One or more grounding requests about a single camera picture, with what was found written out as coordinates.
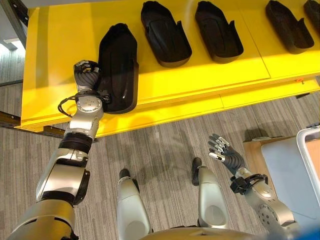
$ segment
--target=plastic bin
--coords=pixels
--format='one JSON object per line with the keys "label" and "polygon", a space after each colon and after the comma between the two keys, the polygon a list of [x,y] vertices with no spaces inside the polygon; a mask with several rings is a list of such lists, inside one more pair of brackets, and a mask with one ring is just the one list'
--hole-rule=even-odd
{"label": "plastic bin", "polygon": [[316,126],[261,147],[276,194],[301,229],[320,229],[320,181],[306,145],[319,138],[320,126]]}

